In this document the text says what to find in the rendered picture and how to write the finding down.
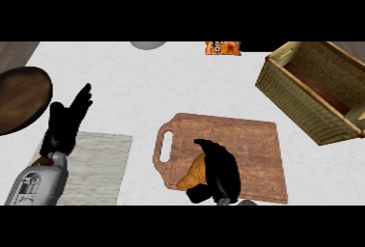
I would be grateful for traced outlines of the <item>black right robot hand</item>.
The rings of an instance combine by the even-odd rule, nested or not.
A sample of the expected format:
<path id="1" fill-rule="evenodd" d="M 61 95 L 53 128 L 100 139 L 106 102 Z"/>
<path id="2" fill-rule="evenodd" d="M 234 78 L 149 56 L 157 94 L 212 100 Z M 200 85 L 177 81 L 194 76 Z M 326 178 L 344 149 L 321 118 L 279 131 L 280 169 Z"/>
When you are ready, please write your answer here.
<path id="1" fill-rule="evenodd" d="M 236 160 L 224 146 L 211 140 L 194 139 L 205 153 L 205 182 L 197 183 L 184 192 L 190 202 L 199 204 L 208 199 L 217 205 L 228 205 L 237 202 L 240 193 L 240 179 Z"/>

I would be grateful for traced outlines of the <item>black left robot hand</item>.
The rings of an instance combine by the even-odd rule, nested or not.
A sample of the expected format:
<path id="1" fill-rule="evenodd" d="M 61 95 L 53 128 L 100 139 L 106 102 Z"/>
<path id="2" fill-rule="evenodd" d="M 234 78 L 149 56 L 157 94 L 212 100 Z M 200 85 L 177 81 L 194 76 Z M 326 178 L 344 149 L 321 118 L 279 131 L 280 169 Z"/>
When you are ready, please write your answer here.
<path id="1" fill-rule="evenodd" d="M 75 137 L 79 124 L 84 120 L 91 101 L 91 84 L 79 90 L 67 107 L 57 101 L 50 105 L 48 128 L 42 138 L 39 155 L 47 156 L 58 151 L 70 154 L 75 146 Z"/>

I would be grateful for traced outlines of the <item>golden brown croissant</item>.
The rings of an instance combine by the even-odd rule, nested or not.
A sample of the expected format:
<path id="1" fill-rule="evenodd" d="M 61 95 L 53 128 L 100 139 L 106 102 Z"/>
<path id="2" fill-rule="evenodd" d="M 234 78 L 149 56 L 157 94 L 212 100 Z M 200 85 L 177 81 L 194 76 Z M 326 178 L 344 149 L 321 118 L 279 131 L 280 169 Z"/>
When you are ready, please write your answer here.
<path id="1" fill-rule="evenodd" d="M 205 153 L 193 159 L 186 174 L 177 182 L 178 189 L 188 189 L 205 183 Z"/>

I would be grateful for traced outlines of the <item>brown wooden cutting board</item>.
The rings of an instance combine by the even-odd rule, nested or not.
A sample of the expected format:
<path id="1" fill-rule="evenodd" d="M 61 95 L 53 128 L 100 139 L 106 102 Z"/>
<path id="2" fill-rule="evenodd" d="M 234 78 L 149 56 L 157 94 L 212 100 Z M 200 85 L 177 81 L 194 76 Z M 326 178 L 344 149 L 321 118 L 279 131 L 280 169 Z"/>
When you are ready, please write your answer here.
<path id="1" fill-rule="evenodd" d="M 233 155 L 242 199 L 287 203 L 276 124 L 178 113 L 156 133 L 152 162 L 165 187 L 177 190 L 190 163 L 202 153 L 194 139 L 218 143 Z"/>

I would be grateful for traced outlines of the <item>woven wicker basket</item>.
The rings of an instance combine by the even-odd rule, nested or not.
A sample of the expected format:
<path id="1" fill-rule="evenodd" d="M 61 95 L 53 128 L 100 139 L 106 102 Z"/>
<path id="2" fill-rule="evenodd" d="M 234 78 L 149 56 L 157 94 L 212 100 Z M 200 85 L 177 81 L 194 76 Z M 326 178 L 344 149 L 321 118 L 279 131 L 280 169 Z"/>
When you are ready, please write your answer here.
<path id="1" fill-rule="evenodd" d="M 345 117 L 365 105 L 365 62 L 329 41 L 289 41 L 265 57 L 255 83 L 313 142 L 365 138 Z"/>

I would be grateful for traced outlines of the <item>dark brown round bowl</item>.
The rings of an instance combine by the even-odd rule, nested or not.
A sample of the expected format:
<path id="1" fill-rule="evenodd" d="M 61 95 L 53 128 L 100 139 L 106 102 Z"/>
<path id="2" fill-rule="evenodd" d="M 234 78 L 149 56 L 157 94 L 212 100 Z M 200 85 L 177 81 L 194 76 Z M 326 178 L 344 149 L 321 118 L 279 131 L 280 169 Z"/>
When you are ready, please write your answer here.
<path id="1" fill-rule="evenodd" d="M 51 78 L 38 67 L 19 67 L 0 73 L 0 136 L 33 123 L 51 96 Z"/>

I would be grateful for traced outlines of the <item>grey cloth placemat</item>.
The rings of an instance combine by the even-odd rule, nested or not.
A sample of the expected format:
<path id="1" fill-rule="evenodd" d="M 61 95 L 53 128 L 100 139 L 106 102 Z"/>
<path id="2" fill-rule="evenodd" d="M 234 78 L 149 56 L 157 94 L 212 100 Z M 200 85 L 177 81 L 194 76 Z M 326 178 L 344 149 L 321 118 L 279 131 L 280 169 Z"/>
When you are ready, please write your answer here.
<path id="1" fill-rule="evenodd" d="M 66 157 L 60 206 L 115 206 L 132 137 L 79 131 Z"/>

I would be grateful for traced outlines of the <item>grey rounded object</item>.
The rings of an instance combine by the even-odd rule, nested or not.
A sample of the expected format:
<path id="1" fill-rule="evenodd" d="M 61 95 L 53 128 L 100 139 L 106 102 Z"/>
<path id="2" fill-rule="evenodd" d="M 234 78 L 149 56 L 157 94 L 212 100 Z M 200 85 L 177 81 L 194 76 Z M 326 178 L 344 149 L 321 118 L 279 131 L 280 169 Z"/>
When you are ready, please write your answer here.
<path id="1" fill-rule="evenodd" d="M 162 41 L 132 41 L 131 46 L 140 50 L 152 50 L 163 45 Z"/>

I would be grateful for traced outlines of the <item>orange snack bag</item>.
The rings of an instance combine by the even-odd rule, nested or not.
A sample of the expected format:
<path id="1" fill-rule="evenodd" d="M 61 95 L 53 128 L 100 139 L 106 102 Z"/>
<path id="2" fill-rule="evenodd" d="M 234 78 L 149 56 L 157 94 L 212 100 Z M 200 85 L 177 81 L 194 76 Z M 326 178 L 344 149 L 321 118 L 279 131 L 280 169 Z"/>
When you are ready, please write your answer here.
<path id="1" fill-rule="evenodd" d="M 237 41 L 206 41 L 205 42 L 206 55 L 231 55 L 239 56 L 239 42 Z"/>

